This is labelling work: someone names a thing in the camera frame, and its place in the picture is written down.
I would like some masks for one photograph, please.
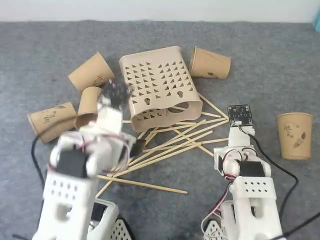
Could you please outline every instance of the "white wall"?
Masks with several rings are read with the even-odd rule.
[[[310,23],[319,0],[0,0],[0,21]]]

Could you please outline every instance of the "brown paper cup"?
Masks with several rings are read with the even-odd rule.
[[[38,135],[41,134],[48,127],[52,126],[54,123],[63,121],[64,119],[70,119],[68,121],[57,124],[48,132],[40,136],[40,139],[46,144],[53,139],[60,136],[65,131],[68,131],[74,127],[74,119],[76,117],[76,111],[72,106],[71,102],[67,102],[53,108],[48,108],[42,111],[34,112],[28,114],[29,122]]]
[[[115,75],[99,52],[69,75],[70,81],[82,93],[88,87],[99,87]]]
[[[194,47],[189,72],[192,77],[226,79],[231,66],[231,57]]]
[[[276,117],[284,159],[307,160],[310,158],[312,115],[303,112],[284,113]]]
[[[90,86],[86,88],[81,95],[80,105],[78,109],[78,117],[74,121],[76,129],[87,125],[90,121],[97,120],[98,116],[98,97],[101,88]]]

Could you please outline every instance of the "black cable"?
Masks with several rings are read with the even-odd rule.
[[[288,174],[289,176],[291,176],[292,178],[294,178],[295,180],[295,183],[293,184],[293,186],[290,188],[290,190],[287,192],[287,194],[285,195],[284,199],[283,199],[283,202],[281,204],[281,207],[280,207],[280,210],[279,210],[279,219],[280,219],[280,223],[282,223],[282,220],[283,220],[283,216],[284,216],[284,211],[285,211],[285,207],[286,207],[286,204],[287,204],[287,201],[290,197],[290,195],[292,194],[292,192],[294,191],[294,189],[297,187],[297,185],[299,184],[299,179],[297,178],[296,175],[294,175],[293,173],[289,172],[288,170],[284,169],[282,166],[278,165],[277,163],[275,163],[262,149],[259,141],[253,136],[251,135],[250,133],[247,133],[245,131],[243,131],[243,129],[241,128],[241,126],[238,126],[240,131],[243,132],[244,134],[248,135],[250,138],[252,138],[255,143],[256,143],[256,146],[258,147],[258,149],[260,150],[260,152],[262,153],[262,155],[268,159],[268,161],[274,165],[275,167],[277,167],[278,169],[280,169],[281,171],[285,172],[286,174]]]
[[[292,235],[293,233],[295,233],[296,231],[299,231],[300,229],[302,229],[303,227],[305,227],[306,225],[308,225],[309,223],[313,222],[314,220],[316,220],[319,217],[320,217],[320,212],[318,212],[317,214],[315,214],[312,217],[308,218],[303,223],[301,223],[300,225],[294,227],[290,231],[286,231],[282,235],[276,236],[276,237],[274,237],[274,238],[272,238],[270,240],[278,240],[278,239],[282,239],[282,238],[287,238],[290,235]]]
[[[48,132],[49,130],[51,130],[52,128],[54,128],[55,126],[59,125],[59,124],[62,124],[64,122],[67,122],[67,121],[71,121],[73,119],[75,119],[77,116],[72,116],[72,117],[67,117],[65,119],[62,119],[62,120],[59,120],[57,122],[55,122],[54,124],[50,125],[48,128],[46,128],[45,130],[43,130],[41,133],[39,133],[32,141],[32,145],[31,145],[31,157],[32,157],[32,161],[33,161],[33,164],[34,164],[34,167],[36,169],[36,172],[38,173],[38,176],[40,178],[40,182],[41,182],[41,186],[42,186],[42,189],[45,188],[45,178],[41,172],[41,168],[39,167],[39,162],[36,158],[36,155],[35,155],[35,149],[36,149],[36,143],[37,141],[39,140],[39,138],[45,134],[46,132]]]
[[[14,239],[21,239],[21,240],[29,240],[28,238],[24,237],[24,236],[20,236],[18,234],[12,234],[12,237]]]

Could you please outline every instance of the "keyhole-shaped hole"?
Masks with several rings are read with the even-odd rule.
[[[150,99],[149,99],[149,98],[145,98],[144,101],[145,101],[145,103],[146,103],[147,105],[150,105]]]
[[[184,96],[182,91],[178,91],[177,94],[179,95],[180,98],[182,98]]]

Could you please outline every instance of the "wooden stick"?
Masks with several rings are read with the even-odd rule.
[[[185,134],[185,133],[190,132],[192,129],[195,129],[196,127],[198,127],[199,125],[201,125],[201,124],[202,124],[203,122],[205,122],[205,121],[206,121],[206,120],[204,119],[204,120],[198,122],[196,125],[193,125],[192,127],[190,127],[190,128],[188,128],[187,130],[183,131],[181,134]],[[144,155],[138,157],[138,158],[135,159],[134,161],[130,162],[129,166],[134,165],[135,163],[139,162],[140,160],[142,160],[142,159],[144,159],[145,157],[149,156],[150,154],[154,153],[157,149],[160,149],[160,148],[162,148],[162,147],[168,146],[168,145],[170,145],[170,144],[174,144],[174,143],[176,143],[176,142],[179,142],[179,141],[185,139],[185,138],[181,138],[179,141],[173,141],[173,139],[176,139],[177,137],[180,137],[181,134],[178,134],[178,135],[175,136],[174,138],[171,138],[169,141],[167,141],[167,142],[165,142],[165,143],[163,143],[163,144],[161,144],[161,145],[159,145],[159,146],[154,147],[154,148],[153,148],[153,151],[149,151],[149,152],[145,153]]]
[[[175,131],[177,134],[180,134],[180,133],[181,133],[179,130],[176,130],[176,129],[173,130],[173,131]],[[215,155],[214,155],[211,151],[209,151],[208,149],[206,149],[205,147],[199,145],[198,148],[201,149],[202,151],[204,151],[205,153],[209,154],[210,156],[215,157]]]
[[[158,189],[158,190],[163,190],[163,191],[173,192],[173,193],[178,193],[178,194],[188,194],[187,191],[169,188],[169,187],[165,187],[165,186],[152,185],[152,184],[139,182],[139,181],[131,181],[131,180],[125,180],[125,179],[121,179],[121,178],[115,178],[115,177],[103,176],[103,175],[98,175],[98,178],[104,179],[104,180],[109,180],[109,181],[115,181],[115,182],[119,182],[119,183],[124,183],[124,184],[131,184],[131,185],[137,185],[137,186],[146,187],[146,188]]]
[[[221,117],[221,118],[217,118],[217,119],[213,119],[213,120],[209,120],[209,121],[205,121],[203,122],[202,124],[200,125],[204,125],[204,124],[212,124],[212,123],[216,123],[216,122],[221,122],[221,121],[224,121],[226,120],[224,117]],[[174,127],[174,129],[184,129],[184,128],[188,128],[189,126],[176,126]],[[173,129],[171,129],[170,127],[168,128],[163,128],[163,129],[159,129],[157,131],[151,131],[152,133],[163,133],[163,132],[169,132],[169,131],[172,131]]]
[[[148,132],[148,130],[145,130],[142,133],[140,133],[140,135],[137,137],[137,139],[141,139],[147,132]]]
[[[217,108],[212,102],[210,102],[208,99],[206,99],[204,96],[202,96],[200,93],[198,93],[199,97],[205,101],[207,104],[209,104],[212,108],[214,108],[218,113],[220,113],[222,116],[224,116],[226,119],[229,119],[229,117],[221,111],[219,108]]]
[[[147,160],[144,160],[144,161],[142,161],[142,162],[140,162],[140,163],[137,163],[136,165],[133,166],[133,168],[136,167],[136,166],[139,166],[139,165],[141,165],[141,164],[144,164],[144,163],[146,163],[146,162],[149,162],[149,161],[151,161],[151,160],[153,160],[153,159],[159,158],[159,157],[161,157],[161,156],[163,156],[163,155],[166,155],[166,154],[168,154],[168,153],[170,153],[170,152],[172,152],[172,151],[174,151],[174,150],[176,150],[176,149],[179,149],[179,148],[187,145],[188,143],[192,143],[192,142],[193,142],[193,144],[196,144],[196,143],[195,143],[196,140],[201,139],[201,138],[203,138],[203,137],[205,137],[205,136],[207,136],[207,135],[209,135],[209,134],[212,134],[212,133],[213,133],[213,131],[211,130],[211,131],[208,131],[208,132],[206,132],[206,133],[204,133],[204,134],[202,134],[202,135],[200,135],[200,136],[195,137],[194,139],[190,139],[190,138],[189,138],[188,141],[185,141],[184,143],[182,143],[182,144],[180,144],[180,145],[178,145],[178,146],[176,146],[176,147],[174,147],[174,148],[171,148],[171,149],[168,149],[168,150],[166,150],[166,151],[160,152],[160,153],[158,153],[157,155],[148,158]]]
[[[110,184],[112,184],[113,181],[108,181],[103,188],[101,188],[101,190],[95,195],[95,198],[99,198],[101,196],[101,194],[110,186]]]
[[[185,110],[187,109],[187,108],[183,108],[183,107],[179,107],[179,106],[173,106],[172,108],[173,108],[173,109],[182,110],[182,111],[185,111]],[[202,115],[211,116],[211,117],[221,118],[220,115],[212,114],[212,113],[205,112],[205,111],[202,111],[201,114],[202,114]]]
[[[182,125],[182,126],[175,126],[173,127],[173,129],[186,129],[186,128],[190,128],[193,125]],[[151,131],[152,133],[163,133],[163,132],[169,132],[172,131],[171,128],[164,128],[164,129],[159,129],[157,131]]]
[[[207,141],[198,141],[197,143],[203,145],[203,144],[213,144],[213,143],[218,143],[218,142],[224,142],[224,141],[228,141],[229,138],[218,138],[218,139],[213,139],[213,140],[207,140]],[[164,146],[160,149],[157,149],[157,151],[163,151],[163,150],[167,150],[167,149],[172,149],[174,147],[176,147],[178,145],[171,145],[171,146]],[[143,150],[144,153],[150,152],[152,151],[153,148],[148,148]]]
[[[192,121],[179,121],[174,125],[196,125],[196,124],[197,124],[196,122],[192,122]]]
[[[114,177],[122,176],[122,175],[128,174],[128,173],[130,173],[130,172],[133,172],[133,171],[135,171],[135,170],[144,168],[144,167],[149,166],[149,165],[151,165],[151,164],[157,163],[157,162],[159,162],[159,161],[161,161],[161,160],[170,158],[170,157],[172,157],[172,156],[174,156],[174,155],[177,155],[177,154],[180,154],[180,153],[182,153],[182,152],[188,151],[188,150],[190,150],[190,149],[196,148],[196,147],[198,147],[198,145],[201,145],[201,144],[200,144],[200,143],[197,143],[197,144],[195,144],[195,145],[185,147],[185,148],[183,148],[183,149],[181,149],[181,150],[179,150],[179,151],[172,152],[172,153],[170,153],[170,154],[168,154],[168,155],[159,157],[159,158],[154,159],[154,160],[152,160],[152,161],[148,161],[148,162],[146,162],[146,163],[144,163],[144,164],[142,164],[142,165],[134,166],[134,167],[129,168],[129,169],[123,171],[123,172],[119,172],[119,173],[115,174]]]

